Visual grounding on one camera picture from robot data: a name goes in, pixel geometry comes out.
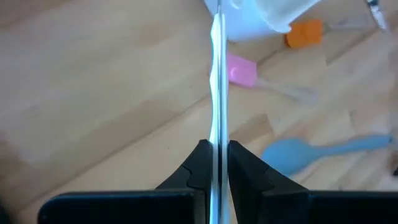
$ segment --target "spatula head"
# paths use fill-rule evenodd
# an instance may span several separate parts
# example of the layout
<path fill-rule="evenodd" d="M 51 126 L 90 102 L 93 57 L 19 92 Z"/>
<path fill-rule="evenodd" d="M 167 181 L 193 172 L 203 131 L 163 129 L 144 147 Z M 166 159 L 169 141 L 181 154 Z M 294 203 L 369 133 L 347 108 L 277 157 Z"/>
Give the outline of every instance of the spatula head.
<path fill-rule="evenodd" d="M 257 63 L 228 54 L 228 78 L 231 83 L 253 88 L 257 80 Z"/>
<path fill-rule="evenodd" d="M 261 159 L 281 174 L 290 176 L 317 160 L 318 154 L 301 139 L 283 139 L 269 145 Z"/>

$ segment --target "orange object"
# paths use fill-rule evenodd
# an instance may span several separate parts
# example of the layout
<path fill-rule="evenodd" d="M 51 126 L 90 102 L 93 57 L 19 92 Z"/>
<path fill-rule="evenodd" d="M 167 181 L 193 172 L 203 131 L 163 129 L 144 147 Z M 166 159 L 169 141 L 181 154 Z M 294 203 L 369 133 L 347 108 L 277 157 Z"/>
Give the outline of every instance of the orange object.
<path fill-rule="evenodd" d="M 311 20 L 307 22 L 295 22 L 292 24 L 292 31 L 285 34 L 286 43 L 289 47 L 299 49 L 322 41 L 323 22 Z"/>

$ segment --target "plastic container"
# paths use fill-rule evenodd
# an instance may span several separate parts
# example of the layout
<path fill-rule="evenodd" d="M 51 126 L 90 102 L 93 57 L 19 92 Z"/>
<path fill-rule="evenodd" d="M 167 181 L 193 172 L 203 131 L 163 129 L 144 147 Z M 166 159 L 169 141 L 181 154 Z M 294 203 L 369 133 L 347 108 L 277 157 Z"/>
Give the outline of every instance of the plastic container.
<path fill-rule="evenodd" d="M 290 32 L 289 24 L 320 0 L 223 0 L 228 39 L 238 42 Z M 214 15 L 217 0 L 205 0 Z"/>

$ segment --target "black plastic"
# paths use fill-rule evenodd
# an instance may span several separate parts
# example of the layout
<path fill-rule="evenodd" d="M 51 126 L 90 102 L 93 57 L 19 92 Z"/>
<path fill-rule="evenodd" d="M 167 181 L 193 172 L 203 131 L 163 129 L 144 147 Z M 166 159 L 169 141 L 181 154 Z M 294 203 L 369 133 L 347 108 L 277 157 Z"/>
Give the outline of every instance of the black plastic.
<path fill-rule="evenodd" d="M 392 175 L 398 177 L 398 167 L 393 171 Z"/>
<path fill-rule="evenodd" d="M 211 146 L 202 140 L 155 190 L 59 195 L 43 205 L 38 223 L 208 223 L 211 165 Z"/>
<path fill-rule="evenodd" d="M 1 224 L 11 224 L 12 223 L 8 212 L 2 205 L 0 205 L 0 223 Z"/>
<path fill-rule="evenodd" d="M 398 223 L 397 192 L 311 191 L 278 173 L 236 141 L 228 175 L 239 224 Z M 202 140 L 155 190 L 59 195 L 39 224 L 209 223 L 212 150 Z"/>

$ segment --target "pink spatula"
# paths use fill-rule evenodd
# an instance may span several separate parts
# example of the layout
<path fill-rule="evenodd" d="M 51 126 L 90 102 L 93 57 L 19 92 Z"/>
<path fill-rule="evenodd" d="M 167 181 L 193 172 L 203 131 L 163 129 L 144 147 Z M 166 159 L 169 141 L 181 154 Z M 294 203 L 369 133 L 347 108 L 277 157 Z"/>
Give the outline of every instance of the pink spatula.
<path fill-rule="evenodd" d="M 305 103 L 316 103 L 318 95 L 311 88 L 267 82 L 257 75 L 257 63 L 228 54 L 228 78 L 231 83 L 247 87 L 272 89 Z"/>

